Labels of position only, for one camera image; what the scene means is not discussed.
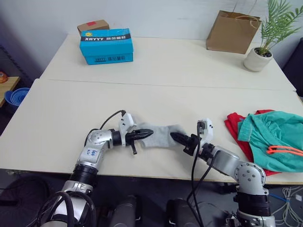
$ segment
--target potted plant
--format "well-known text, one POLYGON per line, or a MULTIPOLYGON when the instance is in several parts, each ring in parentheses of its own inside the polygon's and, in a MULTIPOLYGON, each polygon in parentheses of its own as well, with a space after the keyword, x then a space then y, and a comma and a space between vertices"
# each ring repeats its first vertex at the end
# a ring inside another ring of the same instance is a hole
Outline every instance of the potted plant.
POLYGON ((286 0, 268 0, 268 18, 262 22, 260 47, 253 48, 244 60, 244 66, 252 71, 261 71, 273 58, 270 51, 277 43, 296 33, 300 27, 293 23, 303 16, 303 6, 290 11, 286 0))

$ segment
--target wire bundle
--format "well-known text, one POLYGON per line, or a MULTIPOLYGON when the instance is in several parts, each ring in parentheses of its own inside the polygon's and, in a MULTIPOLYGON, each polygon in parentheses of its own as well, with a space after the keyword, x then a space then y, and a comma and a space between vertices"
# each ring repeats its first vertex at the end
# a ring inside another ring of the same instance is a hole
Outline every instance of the wire bundle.
POLYGON ((303 187, 295 187, 295 188, 286 187, 282 189, 282 193, 285 199, 288 199, 288 201, 282 207, 280 207, 279 209, 277 209, 275 212, 272 213, 274 215, 280 210, 284 209, 282 214, 282 219, 276 220, 276 225, 286 224, 288 227, 303 227, 303 218, 299 217, 299 215, 293 210, 293 208, 290 205, 291 198, 301 190, 303 190, 303 187), (287 222, 287 218, 289 215, 297 223, 297 225, 293 226, 287 222))

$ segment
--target blue shoebox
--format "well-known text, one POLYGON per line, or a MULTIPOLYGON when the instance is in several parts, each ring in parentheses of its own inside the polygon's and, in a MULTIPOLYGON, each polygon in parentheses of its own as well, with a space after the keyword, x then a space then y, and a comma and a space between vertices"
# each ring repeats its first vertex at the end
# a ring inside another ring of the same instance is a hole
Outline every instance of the blue shoebox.
POLYGON ((133 61, 128 28, 82 31, 80 50, 88 65, 133 61))

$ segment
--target blue bowl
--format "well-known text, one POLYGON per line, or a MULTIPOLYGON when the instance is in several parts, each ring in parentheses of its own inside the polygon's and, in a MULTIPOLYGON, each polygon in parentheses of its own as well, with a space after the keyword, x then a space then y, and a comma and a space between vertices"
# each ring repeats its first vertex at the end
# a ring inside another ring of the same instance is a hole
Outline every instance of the blue bowl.
POLYGON ((5 92, 4 97, 5 97, 5 100, 9 104, 11 104, 15 107, 18 107, 18 106, 20 106, 21 102, 27 95, 28 91, 29 91, 29 88, 23 87, 23 88, 17 89, 16 91, 5 92))

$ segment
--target gray floor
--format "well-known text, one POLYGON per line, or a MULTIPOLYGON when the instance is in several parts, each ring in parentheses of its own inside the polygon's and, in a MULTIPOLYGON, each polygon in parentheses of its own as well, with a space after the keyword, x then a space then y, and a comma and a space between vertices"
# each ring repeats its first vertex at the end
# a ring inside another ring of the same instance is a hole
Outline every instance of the gray floor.
MULTIPOLYGON (((62 188, 68 175, 48 174, 21 174, 38 175, 43 177, 51 186, 53 191, 62 188)), ((6 187, 14 181, 15 175, 8 175, 5 170, 0 169, 0 187, 6 187)), ((210 202, 222 210, 236 211, 237 203, 233 202, 234 193, 222 195, 218 193, 217 183, 203 183, 197 198, 198 201, 210 202)), ((189 181, 178 181, 168 179, 134 178, 134 177, 113 177, 99 176, 98 185, 93 192, 93 200, 97 207, 114 207, 117 203, 129 194, 140 195, 143 201, 143 223, 141 226, 162 227, 164 226, 164 212, 169 199, 185 199, 190 192, 189 181)), ((282 196, 281 188, 270 190, 271 193, 282 196)), ((284 204, 283 201, 270 197, 271 209, 276 210, 284 204)), ((292 199, 294 210, 303 217, 303 203, 292 199)), ((203 205, 200 208, 205 227, 221 227, 224 220, 224 212, 210 206, 203 205)))

